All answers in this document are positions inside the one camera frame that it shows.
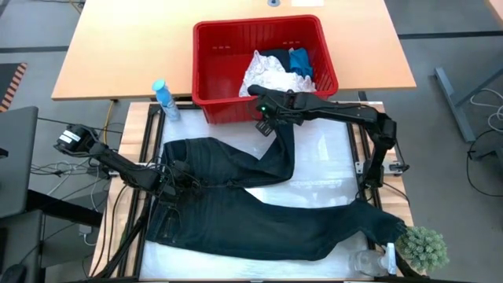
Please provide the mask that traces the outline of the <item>black side desk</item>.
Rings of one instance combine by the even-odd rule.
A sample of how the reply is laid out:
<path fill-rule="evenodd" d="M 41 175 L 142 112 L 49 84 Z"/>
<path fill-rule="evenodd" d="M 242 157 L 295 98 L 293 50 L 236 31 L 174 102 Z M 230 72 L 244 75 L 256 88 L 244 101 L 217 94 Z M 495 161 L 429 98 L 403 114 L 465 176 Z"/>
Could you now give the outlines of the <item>black side desk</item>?
<path fill-rule="evenodd" d="M 0 276 L 10 266 L 22 264 L 27 271 L 24 283 L 38 283 L 40 249 L 49 239 L 41 235 L 47 215 L 93 227 L 99 227 L 102 219 L 100 212 L 29 190 L 25 210 L 0 219 Z"/>

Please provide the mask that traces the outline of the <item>dark navy garment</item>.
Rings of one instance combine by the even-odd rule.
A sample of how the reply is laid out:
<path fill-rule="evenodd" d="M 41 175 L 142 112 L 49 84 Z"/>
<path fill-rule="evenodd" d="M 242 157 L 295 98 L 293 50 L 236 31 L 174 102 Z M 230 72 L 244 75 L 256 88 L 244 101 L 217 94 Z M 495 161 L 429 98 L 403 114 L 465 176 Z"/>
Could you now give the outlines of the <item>dark navy garment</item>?
<path fill-rule="evenodd" d="M 275 49 L 275 50 L 263 50 L 259 52 L 262 56 L 275 57 L 281 63 L 281 66 L 286 72 L 291 71 L 290 65 L 290 54 L 288 50 L 285 49 Z"/>

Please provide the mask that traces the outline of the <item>dark denim jeans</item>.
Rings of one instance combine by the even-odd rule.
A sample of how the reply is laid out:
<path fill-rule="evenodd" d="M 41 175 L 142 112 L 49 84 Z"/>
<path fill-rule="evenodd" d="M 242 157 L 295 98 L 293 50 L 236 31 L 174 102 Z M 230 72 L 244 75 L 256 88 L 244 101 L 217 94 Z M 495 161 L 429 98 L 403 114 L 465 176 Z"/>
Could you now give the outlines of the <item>dark denim jeans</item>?
<path fill-rule="evenodd" d="M 404 234 L 400 218 L 362 200 L 292 208 L 252 196 L 250 188 L 293 176 L 293 126 L 281 125 L 275 134 L 261 158 L 210 137 L 165 143 L 162 164 L 187 177 L 189 184 L 176 200 L 159 202 L 147 241 L 245 259 L 317 261 L 357 232 L 381 245 Z"/>

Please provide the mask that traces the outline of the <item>blue garment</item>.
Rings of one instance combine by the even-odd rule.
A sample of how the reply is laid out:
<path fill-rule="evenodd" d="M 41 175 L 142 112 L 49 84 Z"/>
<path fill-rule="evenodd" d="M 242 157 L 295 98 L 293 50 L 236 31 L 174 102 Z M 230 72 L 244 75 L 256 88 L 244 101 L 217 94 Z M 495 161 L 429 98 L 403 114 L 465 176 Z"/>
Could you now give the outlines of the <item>blue garment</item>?
<path fill-rule="evenodd" d="M 308 52 L 304 48 L 290 49 L 288 51 L 290 59 L 290 70 L 302 77 L 313 77 L 313 68 L 310 64 Z"/>

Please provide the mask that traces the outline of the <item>orange wooden desk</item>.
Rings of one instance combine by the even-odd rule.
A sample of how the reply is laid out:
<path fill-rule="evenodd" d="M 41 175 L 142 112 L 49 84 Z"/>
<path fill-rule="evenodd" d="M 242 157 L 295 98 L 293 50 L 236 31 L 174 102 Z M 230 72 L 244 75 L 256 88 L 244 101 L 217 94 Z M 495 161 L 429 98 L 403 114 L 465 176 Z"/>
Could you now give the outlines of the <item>orange wooden desk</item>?
<path fill-rule="evenodd" d="M 485 0 L 495 17 L 503 23 L 503 0 Z"/>
<path fill-rule="evenodd" d="M 86 0 L 52 98 L 147 98 L 165 79 L 192 87 L 193 27 L 205 20 L 315 15 L 343 90 L 407 89 L 416 83 L 384 0 Z"/>

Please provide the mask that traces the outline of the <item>black metal table frame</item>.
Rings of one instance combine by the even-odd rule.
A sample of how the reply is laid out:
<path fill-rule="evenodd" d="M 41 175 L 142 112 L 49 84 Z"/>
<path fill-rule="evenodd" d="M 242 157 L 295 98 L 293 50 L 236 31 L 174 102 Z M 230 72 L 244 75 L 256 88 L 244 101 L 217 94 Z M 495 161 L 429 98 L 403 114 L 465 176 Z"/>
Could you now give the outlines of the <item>black metal table frame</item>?
<path fill-rule="evenodd" d="M 139 161 L 159 152 L 162 149 L 160 146 L 162 118 L 162 111 L 153 102 L 131 103 L 123 128 L 119 153 L 130 160 Z M 351 158 L 354 161 L 363 160 L 373 147 L 369 138 L 356 126 L 346 125 L 340 133 L 350 143 Z M 372 197 L 370 204 L 398 216 L 406 224 L 412 226 L 413 216 L 407 204 L 406 188 L 402 178 L 387 176 L 384 181 L 390 185 L 378 192 L 366 194 Z M 98 246 L 90 269 L 92 275 L 96 276 L 107 263 L 112 261 L 112 256 L 119 251 L 119 245 L 125 240 L 127 232 L 140 218 L 142 208 L 149 204 L 148 199 L 145 193 L 127 189 L 123 181 L 118 178 L 111 181 L 106 200 L 109 208 L 103 216 Z M 113 277 L 140 275 L 140 264 L 145 249 L 141 239 L 143 236 L 145 236 L 145 231 L 141 230 L 112 272 Z"/>

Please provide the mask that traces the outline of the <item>grey metal desk leg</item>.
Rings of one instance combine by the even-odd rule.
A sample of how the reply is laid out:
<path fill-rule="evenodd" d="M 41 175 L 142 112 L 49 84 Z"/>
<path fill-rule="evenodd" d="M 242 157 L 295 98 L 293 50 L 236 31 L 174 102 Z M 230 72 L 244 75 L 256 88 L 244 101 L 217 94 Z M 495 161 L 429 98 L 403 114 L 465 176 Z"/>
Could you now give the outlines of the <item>grey metal desk leg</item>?
<path fill-rule="evenodd" d="M 449 80 L 444 68 L 434 69 L 434 77 L 444 94 L 450 107 L 454 119 L 463 139 L 466 142 L 475 141 L 475 134 L 470 126 L 463 109 L 463 104 L 478 94 L 483 88 L 489 86 L 495 79 L 503 75 L 503 67 L 487 67 L 481 73 L 476 74 L 474 79 L 470 79 L 463 86 L 455 87 Z"/>

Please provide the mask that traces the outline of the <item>black computer mouse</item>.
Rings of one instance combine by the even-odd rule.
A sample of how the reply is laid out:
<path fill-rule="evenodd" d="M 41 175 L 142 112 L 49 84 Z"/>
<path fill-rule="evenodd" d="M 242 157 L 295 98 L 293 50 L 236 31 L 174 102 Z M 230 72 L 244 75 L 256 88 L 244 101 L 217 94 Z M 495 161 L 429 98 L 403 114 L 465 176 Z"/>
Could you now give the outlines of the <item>black computer mouse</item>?
<path fill-rule="evenodd" d="M 24 265 L 14 264 L 0 276 L 0 283 L 24 283 L 26 273 Z"/>

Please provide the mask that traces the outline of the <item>white garment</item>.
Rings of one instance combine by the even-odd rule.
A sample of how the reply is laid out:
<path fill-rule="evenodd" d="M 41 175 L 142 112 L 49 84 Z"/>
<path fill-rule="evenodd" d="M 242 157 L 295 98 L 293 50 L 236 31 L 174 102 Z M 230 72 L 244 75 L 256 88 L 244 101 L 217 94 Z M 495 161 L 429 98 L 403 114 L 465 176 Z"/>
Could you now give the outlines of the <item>white garment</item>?
<path fill-rule="evenodd" d="M 274 56 L 263 56 L 255 50 L 251 63 L 244 73 L 243 82 L 238 95 L 250 97 L 248 88 L 258 85 L 271 90 L 295 92 L 316 92 L 316 85 L 308 75 L 301 76 L 294 72 L 286 72 L 281 62 Z"/>

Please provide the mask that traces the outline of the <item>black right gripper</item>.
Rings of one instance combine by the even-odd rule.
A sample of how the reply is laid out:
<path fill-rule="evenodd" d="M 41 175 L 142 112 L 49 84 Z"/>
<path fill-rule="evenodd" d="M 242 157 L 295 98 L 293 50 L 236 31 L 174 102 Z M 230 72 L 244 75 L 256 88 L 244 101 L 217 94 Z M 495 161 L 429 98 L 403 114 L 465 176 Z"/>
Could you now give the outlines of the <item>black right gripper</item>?
<path fill-rule="evenodd" d="M 293 105 L 297 93 L 280 90 L 271 90 L 259 85 L 251 85 L 248 93 L 255 96 L 255 106 L 257 100 L 273 102 L 276 106 L 276 112 L 271 117 L 262 117 L 258 120 L 255 128 L 263 135 L 269 136 L 274 129 L 281 124 L 295 123 L 301 125 L 299 110 L 295 110 Z"/>

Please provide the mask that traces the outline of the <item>red plastic laundry bin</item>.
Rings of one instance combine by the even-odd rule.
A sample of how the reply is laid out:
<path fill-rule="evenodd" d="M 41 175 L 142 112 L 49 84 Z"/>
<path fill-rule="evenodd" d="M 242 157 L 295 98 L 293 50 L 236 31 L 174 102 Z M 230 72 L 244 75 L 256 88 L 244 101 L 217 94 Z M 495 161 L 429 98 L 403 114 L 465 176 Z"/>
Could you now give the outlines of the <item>red plastic laundry bin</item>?
<path fill-rule="evenodd" d="M 321 21 L 314 15 L 204 21 L 193 29 L 192 99 L 208 123 L 252 121 L 253 97 L 240 97 L 254 51 L 304 48 L 314 71 L 315 94 L 339 89 Z"/>

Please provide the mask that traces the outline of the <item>blue air freshener spray bottle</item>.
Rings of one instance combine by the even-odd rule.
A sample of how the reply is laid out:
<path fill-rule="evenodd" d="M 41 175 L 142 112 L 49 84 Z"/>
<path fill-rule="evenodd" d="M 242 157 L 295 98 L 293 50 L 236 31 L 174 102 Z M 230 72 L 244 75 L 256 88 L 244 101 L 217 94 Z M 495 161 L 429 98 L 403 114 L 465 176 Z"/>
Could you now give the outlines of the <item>blue air freshener spray bottle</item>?
<path fill-rule="evenodd" d="M 156 93 L 156 100 L 166 114 L 166 117 L 170 121 L 179 121 L 181 115 L 166 82 L 163 79 L 156 80 L 152 84 L 152 90 Z"/>

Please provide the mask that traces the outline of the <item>clear spray bottle white trigger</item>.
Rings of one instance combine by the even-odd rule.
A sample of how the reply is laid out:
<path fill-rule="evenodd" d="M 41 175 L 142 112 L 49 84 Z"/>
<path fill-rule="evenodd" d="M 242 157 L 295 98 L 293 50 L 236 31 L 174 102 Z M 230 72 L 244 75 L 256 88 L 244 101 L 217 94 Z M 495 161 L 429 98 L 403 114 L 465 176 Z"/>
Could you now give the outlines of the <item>clear spray bottle white trigger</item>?
<path fill-rule="evenodd" d="M 356 252 L 350 257 L 349 267 L 352 270 L 371 277 L 396 275 L 398 267 L 395 244 L 387 243 L 382 252 L 377 250 Z"/>

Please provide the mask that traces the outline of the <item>small green potted plant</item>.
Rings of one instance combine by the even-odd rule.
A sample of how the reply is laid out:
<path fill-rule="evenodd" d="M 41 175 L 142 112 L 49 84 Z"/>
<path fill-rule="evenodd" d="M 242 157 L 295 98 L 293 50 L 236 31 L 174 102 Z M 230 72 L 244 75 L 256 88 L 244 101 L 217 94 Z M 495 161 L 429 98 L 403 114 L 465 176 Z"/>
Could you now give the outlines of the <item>small green potted plant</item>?
<path fill-rule="evenodd" d="M 395 248 L 420 273 L 437 270 L 450 261 L 443 235 L 423 226 L 408 226 L 395 242 Z"/>

